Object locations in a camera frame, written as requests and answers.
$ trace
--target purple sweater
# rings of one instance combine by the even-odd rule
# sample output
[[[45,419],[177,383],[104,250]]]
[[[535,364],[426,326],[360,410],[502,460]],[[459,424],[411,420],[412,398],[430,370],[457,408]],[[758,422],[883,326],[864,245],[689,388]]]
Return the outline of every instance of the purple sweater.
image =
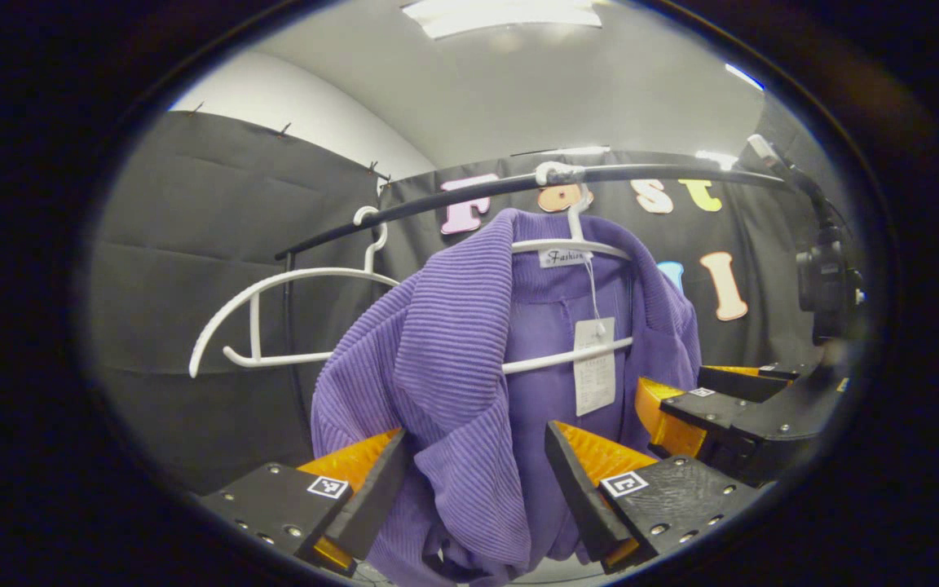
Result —
[[[570,238],[566,216],[506,209],[433,255],[346,332],[317,380],[314,456],[403,426],[414,467],[368,561],[398,585],[452,586],[425,564],[486,572],[495,587],[544,558],[578,554],[578,530],[544,455],[544,427],[566,422],[647,452],[637,379],[693,389],[700,367],[694,308],[644,245],[616,223],[582,216],[587,241],[633,260],[593,256],[600,316],[615,317],[615,402],[575,416],[573,365],[505,376],[502,364],[566,352],[591,320],[584,265],[541,268],[515,241]]]

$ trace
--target white wall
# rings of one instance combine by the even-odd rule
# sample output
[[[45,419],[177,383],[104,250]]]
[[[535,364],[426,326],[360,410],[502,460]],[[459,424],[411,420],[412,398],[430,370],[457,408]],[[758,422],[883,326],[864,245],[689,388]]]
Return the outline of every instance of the white wall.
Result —
[[[404,137],[331,83],[275,56],[246,51],[221,64],[170,110],[194,110],[282,130],[402,179],[436,170]]]

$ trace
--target black curtain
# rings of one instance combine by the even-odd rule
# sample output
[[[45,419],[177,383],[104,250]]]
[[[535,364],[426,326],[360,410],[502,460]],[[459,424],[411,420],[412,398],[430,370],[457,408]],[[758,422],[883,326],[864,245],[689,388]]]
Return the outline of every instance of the black curtain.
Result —
[[[273,260],[323,227],[376,205],[364,167],[276,130],[199,113],[161,116],[120,169],[90,253],[93,370],[131,437],[160,471],[196,493],[264,461],[312,458],[308,410],[321,364],[247,370],[247,304],[224,320],[197,379],[187,364],[198,333],[231,297],[279,274]],[[368,232],[318,246],[295,267],[362,267]],[[335,347],[380,290],[363,280],[293,283],[291,352]],[[264,355],[288,354],[282,287],[261,294]]]
[[[530,174],[544,161],[575,165],[668,163],[715,165],[696,157],[655,152],[605,152],[588,156],[525,155],[506,157],[437,170],[389,183],[381,193],[384,209],[406,201],[430,197],[441,183],[453,179],[496,174],[499,178]],[[657,263],[683,266],[683,293],[698,312],[701,356],[705,364],[762,365],[812,364],[817,350],[811,345],[812,315],[799,311],[795,270],[797,241],[812,236],[813,212],[802,197],[773,192],[741,183],[712,182],[708,195],[721,203],[718,211],[696,205],[689,189],[677,179],[662,179],[663,192],[673,203],[667,214],[652,213],[637,201],[630,182],[589,185],[596,200],[586,214],[622,224],[655,257]],[[538,190],[491,198],[486,213],[474,211],[481,223],[504,208],[543,213]],[[457,244],[473,234],[441,234],[447,209],[411,216],[389,223],[389,240],[381,251],[380,271],[405,279],[437,250]],[[731,271],[741,299],[748,305],[734,320],[716,317],[716,287],[700,259],[726,252],[733,258]]]

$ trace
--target foam letter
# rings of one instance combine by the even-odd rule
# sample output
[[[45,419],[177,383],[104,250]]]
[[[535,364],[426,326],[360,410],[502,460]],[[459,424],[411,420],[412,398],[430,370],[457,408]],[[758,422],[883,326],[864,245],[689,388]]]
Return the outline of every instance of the foam letter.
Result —
[[[676,261],[664,261],[664,263],[659,263],[659,269],[662,270],[664,274],[668,276],[668,279],[671,279],[673,283],[676,284],[676,287],[683,291],[683,265],[676,263]]]
[[[679,183],[686,186],[686,191],[690,192],[690,197],[693,198],[698,208],[708,212],[717,212],[723,208],[722,201],[708,195],[707,188],[712,187],[712,182],[707,179],[681,179]]]
[[[566,186],[550,186],[541,189],[538,192],[538,208],[545,212],[559,212],[571,208],[581,200],[582,192],[576,183],[569,183]],[[589,191],[589,204],[593,203],[593,193]]]
[[[657,179],[633,179],[629,182],[633,191],[637,193],[637,201],[644,210],[652,214],[668,214],[672,212],[672,200],[663,192],[664,185]]]
[[[716,284],[716,298],[720,307],[716,308],[716,317],[726,322],[735,320],[748,313],[748,304],[738,293],[738,284],[730,271],[730,253],[709,253],[701,258],[701,264],[712,274],[712,283]]]
[[[483,214],[491,207],[492,199],[490,197],[478,197],[477,200],[462,201],[459,204],[449,205],[447,208],[447,222],[440,226],[441,234],[455,234],[479,229],[480,218],[473,216],[473,208]]]

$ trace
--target yellow letter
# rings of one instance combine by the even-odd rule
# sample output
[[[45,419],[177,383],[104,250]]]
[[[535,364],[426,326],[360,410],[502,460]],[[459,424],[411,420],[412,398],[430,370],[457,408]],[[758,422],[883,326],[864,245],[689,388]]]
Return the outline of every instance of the yellow letter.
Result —
[[[708,212],[717,212],[720,208],[723,208],[722,201],[708,195],[708,190],[705,188],[711,188],[712,182],[707,179],[681,179],[679,183],[686,186],[686,191],[690,192],[690,197],[693,198],[698,208]]]

